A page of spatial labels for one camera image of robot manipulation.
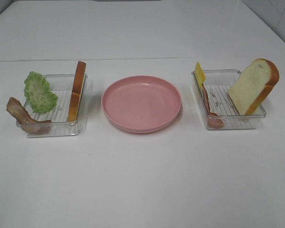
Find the yellow cheese slice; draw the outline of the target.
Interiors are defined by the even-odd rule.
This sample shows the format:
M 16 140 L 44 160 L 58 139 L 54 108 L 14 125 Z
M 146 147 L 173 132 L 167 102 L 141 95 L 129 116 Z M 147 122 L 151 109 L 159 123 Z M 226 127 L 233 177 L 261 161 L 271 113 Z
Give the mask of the yellow cheese slice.
M 195 78 L 197 80 L 198 86 L 200 90 L 202 91 L 203 83 L 206 81 L 206 75 L 199 62 L 196 63 L 194 73 L 195 73 Z

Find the red bacon strip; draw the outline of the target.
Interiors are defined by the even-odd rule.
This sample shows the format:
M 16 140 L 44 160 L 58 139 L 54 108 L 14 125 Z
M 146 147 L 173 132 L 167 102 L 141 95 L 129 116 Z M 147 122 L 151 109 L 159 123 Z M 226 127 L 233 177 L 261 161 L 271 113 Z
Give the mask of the red bacon strip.
M 202 84 L 202 91 L 203 91 L 203 96 L 204 96 L 205 107 L 208 112 L 207 126 L 210 128 L 214 128 L 214 129 L 222 128 L 224 126 L 223 121 L 220 118 L 218 118 L 218 115 L 216 113 L 213 113 L 210 110 L 208 93 L 203 84 Z

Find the white bread slice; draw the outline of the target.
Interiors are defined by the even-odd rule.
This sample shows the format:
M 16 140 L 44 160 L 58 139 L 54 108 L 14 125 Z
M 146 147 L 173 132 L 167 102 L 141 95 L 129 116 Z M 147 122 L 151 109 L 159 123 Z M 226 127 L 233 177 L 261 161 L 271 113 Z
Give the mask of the white bread slice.
M 73 122 L 77 119 L 81 95 L 85 80 L 86 63 L 78 61 L 76 66 L 76 73 L 73 81 L 73 88 L 70 97 L 69 111 L 68 111 L 68 122 Z

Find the green lettuce leaf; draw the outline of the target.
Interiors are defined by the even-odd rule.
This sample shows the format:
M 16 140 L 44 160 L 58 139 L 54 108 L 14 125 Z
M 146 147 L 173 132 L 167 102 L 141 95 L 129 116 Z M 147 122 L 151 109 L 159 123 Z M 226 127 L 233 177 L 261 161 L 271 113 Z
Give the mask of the green lettuce leaf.
M 40 73 L 29 72 L 24 84 L 24 96 L 35 113 L 46 113 L 56 107 L 58 97 L 51 92 L 50 83 Z

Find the brown bacon strip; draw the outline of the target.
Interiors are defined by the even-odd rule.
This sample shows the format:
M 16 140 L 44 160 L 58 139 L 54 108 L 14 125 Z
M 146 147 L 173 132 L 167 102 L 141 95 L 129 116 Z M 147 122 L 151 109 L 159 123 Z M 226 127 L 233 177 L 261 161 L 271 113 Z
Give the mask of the brown bacon strip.
M 19 124 L 23 131 L 33 135 L 47 134 L 51 130 L 51 120 L 37 121 L 33 119 L 22 106 L 19 100 L 14 97 L 10 97 L 6 105 L 6 111 L 9 112 Z

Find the pink round plate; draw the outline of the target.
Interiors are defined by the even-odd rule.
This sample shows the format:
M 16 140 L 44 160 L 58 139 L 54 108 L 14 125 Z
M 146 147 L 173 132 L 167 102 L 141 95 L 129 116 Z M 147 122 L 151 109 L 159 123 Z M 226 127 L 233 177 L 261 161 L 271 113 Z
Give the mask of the pink round plate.
M 130 76 L 111 84 L 102 95 L 102 109 L 115 127 L 130 133 L 153 133 L 178 116 L 181 95 L 170 82 L 154 76 Z

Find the right clear plastic tray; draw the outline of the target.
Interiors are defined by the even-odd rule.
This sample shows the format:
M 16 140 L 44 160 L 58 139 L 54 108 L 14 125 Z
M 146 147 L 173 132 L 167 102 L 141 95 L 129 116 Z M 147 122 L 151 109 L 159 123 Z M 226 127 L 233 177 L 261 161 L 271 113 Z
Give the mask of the right clear plastic tray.
M 256 129 L 259 122 L 266 117 L 266 112 L 259 106 L 252 115 L 239 115 L 232 100 L 228 96 L 229 88 L 236 82 L 241 72 L 236 69 L 205 70 L 206 81 L 204 86 L 209 97 L 210 110 L 218 115 L 224 126 L 214 129 L 207 126 L 208 112 L 204 103 L 203 91 L 200 90 L 195 73 L 193 76 L 193 91 L 197 100 L 199 111 L 208 130 L 238 130 Z

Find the clear plastic tray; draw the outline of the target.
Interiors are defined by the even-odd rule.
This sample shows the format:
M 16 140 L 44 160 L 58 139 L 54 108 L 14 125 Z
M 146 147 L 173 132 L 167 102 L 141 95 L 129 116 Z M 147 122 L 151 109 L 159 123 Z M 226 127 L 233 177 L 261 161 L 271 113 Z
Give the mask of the clear plastic tray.
M 47 113 L 35 113 L 31 109 L 30 104 L 24 103 L 31 118 L 39 121 L 33 124 L 20 124 L 16 122 L 16 126 L 38 133 L 27 134 L 28 138 L 36 137 L 55 137 L 55 136 L 72 136 L 81 133 L 86 127 L 87 122 L 87 104 L 90 98 L 90 89 L 87 87 L 87 74 L 84 75 L 83 91 L 81 95 L 80 105 L 78 109 L 77 119 L 74 122 L 68 121 L 68 112 L 70 98 L 72 94 L 74 74 L 65 75 L 44 75 L 50 84 L 51 92 L 58 97 L 56 107 Z M 41 123 L 41 121 L 51 120 L 50 123 Z
M 259 106 L 252 115 L 239 115 L 232 100 L 228 96 L 229 88 L 236 82 L 241 72 L 236 69 L 205 70 L 206 81 L 204 86 L 209 97 L 210 110 L 218 115 L 224 126 L 214 129 L 207 126 L 208 112 L 204 103 L 203 91 L 200 90 L 195 73 L 193 76 L 193 91 L 197 100 L 199 111 L 208 130 L 238 130 L 256 129 L 259 122 L 266 117 L 266 112 Z

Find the left clear plastic tray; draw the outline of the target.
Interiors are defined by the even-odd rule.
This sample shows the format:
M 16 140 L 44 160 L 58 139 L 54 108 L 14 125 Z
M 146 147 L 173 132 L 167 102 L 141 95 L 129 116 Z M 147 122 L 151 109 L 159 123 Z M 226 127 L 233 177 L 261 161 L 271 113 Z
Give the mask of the left clear plastic tray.
M 31 118 L 39 121 L 33 124 L 20 124 L 16 122 L 16 126 L 38 133 L 27 134 L 28 138 L 36 137 L 55 137 L 55 136 L 72 136 L 81 133 L 86 127 L 87 122 L 87 104 L 90 98 L 90 89 L 87 87 L 87 74 L 84 75 L 83 91 L 81 95 L 80 105 L 78 109 L 77 119 L 74 122 L 68 121 L 68 112 L 70 98 L 72 94 L 74 74 L 65 75 L 44 75 L 50 84 L 51 92 L 58 97 L 56 107 L 47 113 L 35 113 L 31 109 L 30 104 L 24 103 Z M 41 123 L 41 121 L 51 120 L 50 123 Z

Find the thick bread slice right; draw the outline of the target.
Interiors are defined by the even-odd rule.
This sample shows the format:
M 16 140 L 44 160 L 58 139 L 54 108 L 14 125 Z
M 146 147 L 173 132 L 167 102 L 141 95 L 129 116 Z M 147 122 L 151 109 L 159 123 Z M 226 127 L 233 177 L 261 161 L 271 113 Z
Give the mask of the thick bread slice right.
M 279 71 L 267 59 L 258 58 L 247 66 L 228 95 L 239 115 L 252 115 L 279 81 Z

